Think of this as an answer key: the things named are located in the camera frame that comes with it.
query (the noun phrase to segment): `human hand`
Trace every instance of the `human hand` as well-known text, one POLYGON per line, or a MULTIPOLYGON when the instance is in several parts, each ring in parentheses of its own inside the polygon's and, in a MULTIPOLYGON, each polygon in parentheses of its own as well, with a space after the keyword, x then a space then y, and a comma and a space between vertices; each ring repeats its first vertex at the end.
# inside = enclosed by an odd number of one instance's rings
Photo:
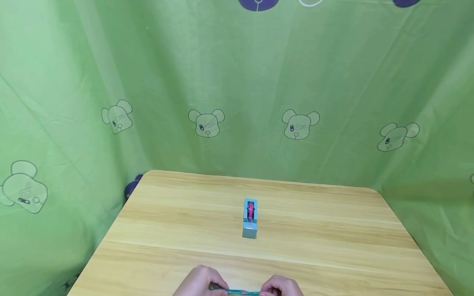
POLYGON ((290 278, 272 276, 264 283, 260 296, 304 296, 298 284, 290 278))
POLYGON ((227 283, 214 268, 198 265, 191 270, 173 296, 224 296, 225 290, 209 290, 210 284, 229 289, 227 283))

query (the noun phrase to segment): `green curtain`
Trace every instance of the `green curtain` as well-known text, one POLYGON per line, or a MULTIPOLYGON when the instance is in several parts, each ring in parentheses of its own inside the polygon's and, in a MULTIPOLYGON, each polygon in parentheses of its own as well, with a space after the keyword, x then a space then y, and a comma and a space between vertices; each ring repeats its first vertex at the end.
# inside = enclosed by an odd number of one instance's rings
POLYGON ((474 295, 474 1, 409 2, 0 0, 2 294, 67 294, 161 169, 374 188, 474 295))

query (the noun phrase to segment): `wood grain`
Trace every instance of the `wood grain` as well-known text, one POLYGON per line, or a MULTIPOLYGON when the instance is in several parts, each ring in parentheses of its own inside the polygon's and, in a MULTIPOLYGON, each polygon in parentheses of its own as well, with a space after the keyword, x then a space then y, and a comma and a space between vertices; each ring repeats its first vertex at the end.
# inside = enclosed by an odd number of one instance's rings
POLYGON ((371 189, 154 170, 69 296, 170 296, 197 264, 233 289, 280 274, 305 296, 452 295, 371 189), (258 199, 255 240, 242 238, 246 197, 258 199))

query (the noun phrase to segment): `purple circle print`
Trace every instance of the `purple circle print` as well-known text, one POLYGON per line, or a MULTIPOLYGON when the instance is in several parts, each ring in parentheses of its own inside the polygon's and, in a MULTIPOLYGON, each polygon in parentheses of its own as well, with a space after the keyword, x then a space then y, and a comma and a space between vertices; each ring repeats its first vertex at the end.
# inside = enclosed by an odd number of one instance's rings
POLYGON ((401 7, 401 8, 413 6, 417 4, 418 2, 420 2, 420 0, 393 0, 393 3, 396 6, 401 7))
POLYGON ((264 11, 273 8, 278 0, 238 0, 243 8, 251 11, 264 11))

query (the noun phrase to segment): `teal rubber band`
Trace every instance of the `teal rubber band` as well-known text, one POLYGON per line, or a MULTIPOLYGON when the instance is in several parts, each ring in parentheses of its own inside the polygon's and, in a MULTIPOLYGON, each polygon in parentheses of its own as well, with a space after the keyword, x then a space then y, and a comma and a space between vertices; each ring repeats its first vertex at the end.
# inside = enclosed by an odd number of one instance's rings
POLYGON ((227 290, 229 295, 249 295, 249 296, 259 296, 260 292, 248 292, 244 290, 227 290))
MULTIPOLYGON (((220 289, 220 287, 213 287, 213 285, 211 285, 209 287, 209 290, 217 290, 217 289, 220 289)), ((248 292, 248 291, 245 291, 245 290, 226 290, 227 293, 229 295, 248 295, 248 296, 259 296, 260 295, 260 292, 248 292)))

